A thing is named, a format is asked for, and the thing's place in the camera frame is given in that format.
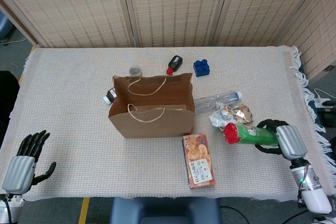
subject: red lid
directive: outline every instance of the red lid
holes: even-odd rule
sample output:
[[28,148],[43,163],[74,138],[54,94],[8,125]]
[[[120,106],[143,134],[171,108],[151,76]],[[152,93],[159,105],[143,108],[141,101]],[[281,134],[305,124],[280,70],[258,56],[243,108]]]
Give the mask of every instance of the red lid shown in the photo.
[[238,129],[234,123],[229,123],[224,128],[224,138],[229,144],[236,144],[239,142]]
[[169,75],[169,76],[172,76],[173,75],[173,72],[174,70],[172,68],[168,68],[166,73]]

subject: green can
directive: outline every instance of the green can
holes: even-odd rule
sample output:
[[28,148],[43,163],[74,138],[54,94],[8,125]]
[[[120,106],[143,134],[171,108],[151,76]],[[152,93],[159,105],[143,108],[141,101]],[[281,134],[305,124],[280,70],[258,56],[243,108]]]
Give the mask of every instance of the green can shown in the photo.
[[277,146],[275,133],[267,128],[229,123],[224,128],[224,138],[229,144],[262,144]]

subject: blue lego brick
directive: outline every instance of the blue lego brick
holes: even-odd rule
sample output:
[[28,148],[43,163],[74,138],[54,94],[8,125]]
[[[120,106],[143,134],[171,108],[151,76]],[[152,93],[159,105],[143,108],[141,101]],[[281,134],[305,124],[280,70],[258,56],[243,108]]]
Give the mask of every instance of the blue lego brick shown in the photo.
[[194,62],[194,70],[196,77],[207,76],[210,73],[210,67],[206,59],[200,61],[197,60]]

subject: floor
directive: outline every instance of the floor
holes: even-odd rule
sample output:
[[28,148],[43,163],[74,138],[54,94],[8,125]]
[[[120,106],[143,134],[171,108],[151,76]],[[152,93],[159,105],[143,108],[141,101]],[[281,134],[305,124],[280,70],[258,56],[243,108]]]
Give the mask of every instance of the floor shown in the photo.
[[[21,40],[24,36],[19,31],[14,31],[10,40]],[[9,70],[19,79],[25,60],[31,50],[28,41],[0,45],[0,70]],[[313,88],[320,88],[336,95],[336,69],[317,82]],[[336,136],[336,131],[328,130],[328,139]],[[298,209],[294,201],[276,202],[274,200],[251,200],[248,198],[223,198],[221,205],[231,206],[241,211],[250,223],[282,223],[287,218],[303,211]],[[86,217],[86,223],[108,223],[112,198],[91,198]],[[20,224],[31,223],[78,223],[82,206],[82,198],[54,198],[27,202],[20,218]],[[311,223],[315,216],[306,212],[297,217],[292,223]],[[223,223],[246,223],[245,220],[231,209],[222,209]]]

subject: robotic arm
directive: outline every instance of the robotic arm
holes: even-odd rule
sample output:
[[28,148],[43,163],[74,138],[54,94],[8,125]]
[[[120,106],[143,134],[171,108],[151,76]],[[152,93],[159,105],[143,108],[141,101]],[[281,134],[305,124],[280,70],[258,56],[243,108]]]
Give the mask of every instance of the robotic arm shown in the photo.
[[0,223],[17,223],[24,206],[22,195],[28,192],[31,186],[49,178],[55,170],[56,162],[50,165],[49,170],[35,177],[35,167],[41,154],[42,147],[50,133],[42,131],[28,135],[23,139],[17,155],[13,157],[8,167],[2,188],[7,192],[0,195]]
[[310,163],[304,159],[308,150],[298,130],[284,121],[271,119],[260,122],[257,127],[264,126],[275,132],[279,148],[263,148],[260,145],[256,147],[264,153],[282,154],[284,158],[291,161],[290,170],[298,185],[299,207],[304,205],[304,202],[309,211],[334,219],[336,215],[331,206],[331,203],[334,205],[334,198],[330,199],[330,203],[319,182],[319,177],[316,176]]

